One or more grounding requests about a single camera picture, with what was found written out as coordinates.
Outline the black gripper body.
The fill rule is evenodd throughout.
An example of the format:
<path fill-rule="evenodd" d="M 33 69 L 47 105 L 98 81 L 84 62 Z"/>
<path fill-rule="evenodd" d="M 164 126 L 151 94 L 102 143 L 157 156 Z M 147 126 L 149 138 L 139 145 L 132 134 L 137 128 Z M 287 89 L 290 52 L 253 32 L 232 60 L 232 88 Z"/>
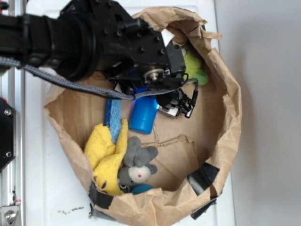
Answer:
<path fill-rule="evenodd" d="M 96 70 L 108 80 L 119 82 L 126 94 L 139 88 L 156 94 L 158 104 L 165 110 L 176 108 L 189 118 L 196 105 L 198 91 L 189 98 L 181 90 L 188 75 L 182 51 L 172 41 L 164 41 L 162 33 L 154 30 L 142 18 L 133 19 L 113 0 L 92 0 L 96 20 L 97 47 L 100 49 Z"/>

